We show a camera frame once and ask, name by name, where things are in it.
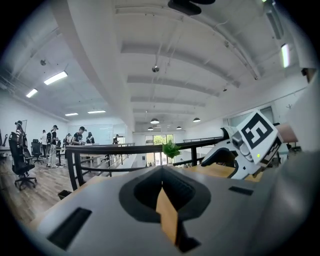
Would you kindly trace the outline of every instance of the fluorescent light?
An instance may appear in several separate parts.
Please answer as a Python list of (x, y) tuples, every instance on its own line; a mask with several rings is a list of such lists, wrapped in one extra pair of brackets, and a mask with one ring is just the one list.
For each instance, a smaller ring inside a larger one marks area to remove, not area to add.
[(97, 111), (89, 111), (89, 114), (96, 114), (96, 113), (105, 113), (105, 110), (97, 110)]
[(36, 89), (32, 89), (26, 96), (30, 98), (32, 95), (36, 94), (38, 91)]
[(65, 78), (67, 76), (68, 76), (68, 74), (65, 71), (62, 71), (61, 73), (56, 74), (53, 77), (50, 77), (49, 79), (45, 80), (44, 83), (48, 86), (48, 85), (52, 84), (53, 82), (58, 81), (61, 78)]
[(286, 68), (289, 66), (289, 46), (287, 44), (282, 45), (282, 58), (283, 58), (283, 67)]
[(76, 115), (78, 115), (78, 113), (70, 113), (70, 114), (65, 114), (65, 116), (76, 116)]
[(150, 123), (151, 124), (159, 124), (159, 120), (156, 118), (152, 118)]

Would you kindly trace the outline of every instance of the black trash can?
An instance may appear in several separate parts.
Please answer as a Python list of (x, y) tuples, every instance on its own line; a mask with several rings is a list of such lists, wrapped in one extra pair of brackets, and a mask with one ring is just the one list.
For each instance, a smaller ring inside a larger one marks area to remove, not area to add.
[(60, 200), (64, 199), (66, 196), (70, 195), (72, 192), (67, 191), (67, 190), (62, 190), (59, 194), (58, 197)]

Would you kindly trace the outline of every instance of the green plant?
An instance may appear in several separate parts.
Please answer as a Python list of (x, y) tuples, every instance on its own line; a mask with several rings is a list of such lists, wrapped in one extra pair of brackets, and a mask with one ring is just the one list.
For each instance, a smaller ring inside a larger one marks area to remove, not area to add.
[(162, 151), (168, 158), (179, 156), (181, 154), (179, 149), (180, 147), (174, 144), (172, 140), (169, 140), (167, 144), (162, 144)]

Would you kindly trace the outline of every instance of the security camera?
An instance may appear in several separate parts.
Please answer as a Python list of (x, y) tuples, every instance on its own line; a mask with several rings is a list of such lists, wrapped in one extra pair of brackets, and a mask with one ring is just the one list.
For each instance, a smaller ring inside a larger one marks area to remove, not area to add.
[(152, 72), (156, 73), (160, 70), (160, 68), (156, 65), (152, 67)]

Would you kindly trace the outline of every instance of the pendant light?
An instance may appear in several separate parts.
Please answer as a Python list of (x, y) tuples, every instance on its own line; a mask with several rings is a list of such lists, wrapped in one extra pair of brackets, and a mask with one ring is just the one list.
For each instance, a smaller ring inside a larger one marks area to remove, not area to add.
[(151, 120), (150, 123), (151, 123), (151, 124), (159, 124), (159, 120), (156, 119), (156, 118), (152, 118), (152, 120)]

